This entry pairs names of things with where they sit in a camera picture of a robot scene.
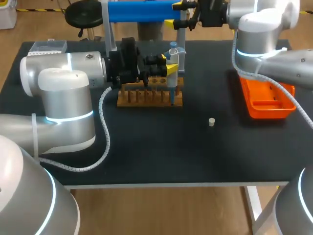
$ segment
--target orange tray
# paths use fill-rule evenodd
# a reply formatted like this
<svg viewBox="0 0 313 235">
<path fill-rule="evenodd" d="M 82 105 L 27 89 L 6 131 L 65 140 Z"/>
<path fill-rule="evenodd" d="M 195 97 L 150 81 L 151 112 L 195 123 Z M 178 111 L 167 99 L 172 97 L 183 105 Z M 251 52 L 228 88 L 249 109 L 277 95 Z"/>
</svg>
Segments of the orange tray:
<svg viewBox="0 0 313 235">
<path fill-rule="evenodd" d="M 269 82 L 240 78 L 249 114 L 255 119 L 284 119 L 296 106 L 277 87 Z M 294 86 L 280 83 L 292 96 Z"/>
</svg>

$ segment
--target black table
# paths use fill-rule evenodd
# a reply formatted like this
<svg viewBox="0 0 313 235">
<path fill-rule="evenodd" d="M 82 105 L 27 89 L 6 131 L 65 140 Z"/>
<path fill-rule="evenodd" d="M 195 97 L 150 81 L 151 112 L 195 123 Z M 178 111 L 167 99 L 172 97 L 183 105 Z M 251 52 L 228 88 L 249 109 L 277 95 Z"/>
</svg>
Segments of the black table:
<svg viewBox="0 0 313 235">
<path fill-rule="evenodd" d="M 111 148 L 96 169 L 72 173 L 45 165 L 63 185 L 78 188 L 129 184 L 204 183 L 255 185 L 287 182 L 311 164 L 313 131 L 298 112 L 286 120 L 255 121 L 249 117 L 241 86 L 230 61 L 231 41 L 186 42 L 183 108 L 117 108 L 117 91 L 104 102 Z M 68 52 L 98 50 L 104 44 L 68 42 Z M 138 43 L 143 54 L 164 52 L 169 42 Z M 22 90 L 19 64 L 32 43 L 23 43 L 0 94 L 0 112 L 43 116 L 40 97 Z M 288 46 L 281 41 L 279 46 Z M 97 161 L 105 136 L 97 107 L 103 89 L 91 91 L 95 143 L 80 152 L 46 155 L 83 167 Z M 296 88 L 296 98 L 313 117 L 312 93 Z M 208 119 L 215 118 L 213 128 Z"/>
</svg>

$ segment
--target wooden test tube rack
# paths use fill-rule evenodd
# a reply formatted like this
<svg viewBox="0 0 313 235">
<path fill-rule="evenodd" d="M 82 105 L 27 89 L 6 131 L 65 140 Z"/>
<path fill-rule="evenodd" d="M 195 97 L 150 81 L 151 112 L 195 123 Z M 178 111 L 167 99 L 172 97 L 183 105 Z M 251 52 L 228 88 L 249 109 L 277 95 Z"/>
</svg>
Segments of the wooden test tube rack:
<svg viewBox="0 0 313 235">
<path fill-rule="evenodd" d="M 143 82 L 123 84 L 118 92 L 118 107 L 181 107 L 183 78 L 178 78 L 174 105 L 171 105 L 166 77 L 150 77 L 148 87 Z"/>
</svg>

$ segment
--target small cap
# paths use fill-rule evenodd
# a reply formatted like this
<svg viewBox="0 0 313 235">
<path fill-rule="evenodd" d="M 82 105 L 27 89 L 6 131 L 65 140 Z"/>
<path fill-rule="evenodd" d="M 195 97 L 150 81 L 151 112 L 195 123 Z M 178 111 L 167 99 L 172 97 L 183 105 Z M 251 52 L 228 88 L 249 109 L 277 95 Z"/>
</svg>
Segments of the small cap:
<svg viewBox="0 0 313 235">
<path fill-rule="evenodd" d="M 171 46 L 171 48 L 175 48 L 177 46 L 177 43 L 176 42 L 171 42 L 170 46 Z"/>
<path fill-rule="evenodd" d="M 209 126 L 214 126 L 214 123 L 215 123 L 215 119 L 211 117 L 209 119 Z"/>
</svg>

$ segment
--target white cap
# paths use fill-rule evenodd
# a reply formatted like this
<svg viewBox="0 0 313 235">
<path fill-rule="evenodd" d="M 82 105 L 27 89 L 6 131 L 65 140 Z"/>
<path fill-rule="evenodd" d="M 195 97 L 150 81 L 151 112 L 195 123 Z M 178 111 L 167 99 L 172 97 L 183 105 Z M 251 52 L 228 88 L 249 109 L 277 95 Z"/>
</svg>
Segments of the white cap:
<svg viewBox="0 0 313 235">
<path fill-rule="evenodd" d="M 215 119 L 211 117 L 209 119 L 209 126 L 214 126 L 214 123 L 215 123 Z"/>
</svg>

